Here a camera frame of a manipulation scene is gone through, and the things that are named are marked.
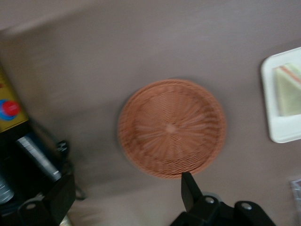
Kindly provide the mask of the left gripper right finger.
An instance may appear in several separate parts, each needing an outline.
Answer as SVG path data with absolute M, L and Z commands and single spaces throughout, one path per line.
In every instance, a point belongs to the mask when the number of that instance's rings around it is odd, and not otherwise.
M 193 176 L 183 172 L 181 195 L 186 211 L 173 226 L 274 226 L 275 223 L 258 204 L 238 201 L 230 207 L 212 195 L 204 195 Z

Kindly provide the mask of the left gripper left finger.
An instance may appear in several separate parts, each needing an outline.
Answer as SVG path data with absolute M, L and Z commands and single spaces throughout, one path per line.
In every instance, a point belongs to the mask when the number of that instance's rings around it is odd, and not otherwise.
M 23 226 L 58 226 L 75 201 L 75 179 L 68 174 L 59 179 L 50 191 L 24 202 L 18 208 Z

